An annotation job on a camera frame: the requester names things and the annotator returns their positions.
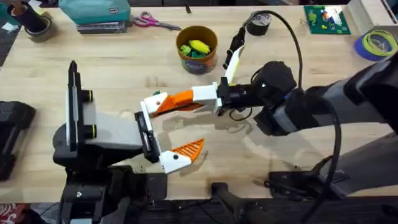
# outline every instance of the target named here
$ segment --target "cup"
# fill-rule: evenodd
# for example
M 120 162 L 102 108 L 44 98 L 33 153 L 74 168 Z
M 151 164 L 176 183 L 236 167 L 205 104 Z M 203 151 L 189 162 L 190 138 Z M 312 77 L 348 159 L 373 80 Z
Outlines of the cup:
M 180 51 L 182 45 L 189 45 L 189 40 L 200 40 L 210 47 L 210 53 L 203 58 L 192 58 Z M 180 31 L 176 40 L 177 52 L 183 67 L 190 73 L 201 75 L 210 72 L 216 65 L 217 36 L 204 26 L 191 26 Z

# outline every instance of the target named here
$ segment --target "wooden tabletop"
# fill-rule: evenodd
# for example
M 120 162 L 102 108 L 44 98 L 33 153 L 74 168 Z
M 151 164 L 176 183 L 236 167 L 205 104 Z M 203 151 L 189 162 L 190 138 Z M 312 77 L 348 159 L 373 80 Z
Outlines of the wooden tabletop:
M 148 10 L 160 21 L 181 27 L 207 26 L 216 33 L 217 66 L 197 76 L 182 67 L 175 46 L 176 31 L 132 27 L 127 34 L 80 35 L 61 10 L 48 9 L 58 26 L 58 36 L 36 44 L 22 30 L 0 71 L 0 100 L 21 101 L 37 109 L 11 180 L 0 184 L 0 202 L 60 199 L 66 175 L 63 167 L 53 163 L 52 137 L 65 120 L 64 92 L 71 60 L 78 64 L 83 87 L 94 91 L 98 110 L 133 119 L 139 102 L 156 90 L 173 94 L 192 85 L 219 82 L 232 37 L 250 13 L 260 9 L 278 12 L 296 33 L 303 55 L 304 88 L 327 85 L 371 64 L 352 48 L 358 31 L 347 10 L 353 35 L 312 35 L 300 23 L 305 19 L 302 6 L 192 7 L 192 14 L 187 14 L 184 7 L 133 8 L 133 15 Z M 284 61 L 297 78 L 294 43 L 276 17 L 265 36 L 246 34 L 246 48 L 234 83 L 248 83 L 250 76 L 271 60 Z M 229 183 L 230 191 L 241 197 L 270 197 L 269 191 L 258 184 L 269 171 L 289 170 L 294 165 L 310 169 L 330 155 L 333 147 L 331 127 L 272 137 L 262 134 L 251 118 L 235 122 L 228 116 L 191 112 L 166 114 L 153 120 L 153 125 L 163 149 L 205 138 L 199 158 L 190 167 L 169 175 L 169 199 L 208 198 L 209 186 L 216 181 Z M 389 131 L 381 124 L 344 125 L 342 153 Z M 139 172 L 160 171 L 158 164 L 150 164 L 142 156 L 122 163 Z M 398 188 L 364 190 L 355 195 L 398 195 Z

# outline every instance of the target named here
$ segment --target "black tape roll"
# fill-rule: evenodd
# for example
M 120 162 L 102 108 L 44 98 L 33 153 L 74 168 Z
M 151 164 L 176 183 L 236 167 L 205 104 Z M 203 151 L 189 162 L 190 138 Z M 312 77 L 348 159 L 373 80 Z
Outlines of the black tape roll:
M 264 13 L 254 17 L 246 26 L 246 29 L 251 35 L 260 36 L 266 34 L 270 23 L 271 16 Z
M 48 27 L 46 22 L 32 9 L 29 4 L 26 2 L 21 3 L 25 8 L 25 11 L 22 14 L 14 15 L 12 13 L 12 10 L 14 9 L 13 5 L 10 5 L 7 8 L 7 13 L 33 33 L 40 33 L 45 30 Z

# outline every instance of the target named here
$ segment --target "floor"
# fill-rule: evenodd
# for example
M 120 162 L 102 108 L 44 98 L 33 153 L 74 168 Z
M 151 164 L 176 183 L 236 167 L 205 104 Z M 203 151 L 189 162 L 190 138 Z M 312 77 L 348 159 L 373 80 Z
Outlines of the floor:
M 161 5 L 162 0 L 130 0 L 133 6 L 136 5 Z M 180 5 L 184 0 L 165 0 L 166 5 Z M 214 5 L 218 0 L 190 0 L 191 5 Z M 253 1 L 243 1 L 244 4 L 253 4 Z M 16 34 L 7 34 L 0 30 L 0 69 L 3 65 L 8 51 Z M 154 205 L 147 206 L 140 212 L 140 208 L 131 205 L 129 208 L 126 223 L 230 223 L 223 207 L 218 202 L 208 202 L 201 207 L 192 206 L 178 211 L 178 207 L 186 207 L 195 203 L 194 201 L 164 201 L 156 202 Z M 291 220 L 298 220 L 305 211 L 309 209 L 312 202 L 286 202 L 284 200 L 260 200 L 260 204 L 276 218 L 289 217 Z M 390 224 L 398 223 L 398 218 L 388 217 L 383 214 L 381 205 L 389 204 L 398 206 L 398 197 L 366 197 L 366 198 L 347 198 L 339 202 L 327 202 L 316 213 L 314 218 L 309 221 L 311 224 Z M 35 203 L 32 208 L 42 215 L 48 223 L 55 223 L 57 216 L 58 203 Z M 209 213 L 216 221 L 212 220 L 205 212 Z

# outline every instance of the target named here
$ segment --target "teal container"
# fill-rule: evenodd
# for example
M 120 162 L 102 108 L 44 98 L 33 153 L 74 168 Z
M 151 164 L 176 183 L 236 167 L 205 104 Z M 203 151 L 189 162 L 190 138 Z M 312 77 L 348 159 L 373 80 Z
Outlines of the teal container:
M 61 10 L 76 24 L 128 21 L 127 0 L 59 0 Z
M 5 19 L 12 25 L 19 25 L 19 23 L 7 13 L 7 8 L 8 6 L 0 2 L 0 18 Z

